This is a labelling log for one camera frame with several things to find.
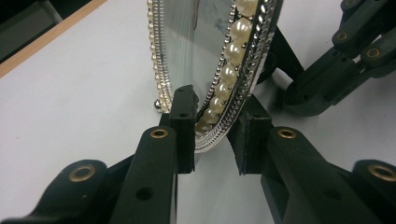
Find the wooden table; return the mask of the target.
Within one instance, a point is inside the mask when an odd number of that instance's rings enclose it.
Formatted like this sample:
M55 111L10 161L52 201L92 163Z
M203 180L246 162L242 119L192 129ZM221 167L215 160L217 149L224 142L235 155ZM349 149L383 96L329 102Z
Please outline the wooden table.
M77 10L53 28L49 29L46 33L34 40L32 43L19 50L16 54L9 59L0 63L0 78L19 66L21 63L32 57L38 51L47 46L50 42L60 36L62 33L73 27L79 21L83 20L97 8L99 8L106 0L91 0L85 6Z

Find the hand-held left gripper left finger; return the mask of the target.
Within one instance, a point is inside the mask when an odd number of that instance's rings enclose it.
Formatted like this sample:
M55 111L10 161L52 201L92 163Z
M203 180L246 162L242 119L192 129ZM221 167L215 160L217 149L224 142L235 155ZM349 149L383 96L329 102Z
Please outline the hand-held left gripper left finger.
M171 112L145 130L108 224L176 224L177 175L194 170L197 96L176 90Z

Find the oval pearl-framed mirror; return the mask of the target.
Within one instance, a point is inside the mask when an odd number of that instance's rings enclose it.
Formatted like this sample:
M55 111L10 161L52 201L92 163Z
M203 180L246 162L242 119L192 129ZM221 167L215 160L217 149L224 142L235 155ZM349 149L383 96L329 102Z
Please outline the oval pearl-framed mirror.
M292 77L303 72L276 27L282 3L147 0L155 106L168 113L177 88L196 89L196 152L210 150L230 131L255 86L274 70Z

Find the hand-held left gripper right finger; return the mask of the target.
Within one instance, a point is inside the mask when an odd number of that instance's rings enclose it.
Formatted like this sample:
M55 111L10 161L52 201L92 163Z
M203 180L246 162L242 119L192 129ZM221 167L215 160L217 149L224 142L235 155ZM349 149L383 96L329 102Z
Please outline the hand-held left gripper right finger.
M247 100L227 134L241 175L259 175L275 224L382 224L348 183L290 127L272 124L262 104Z

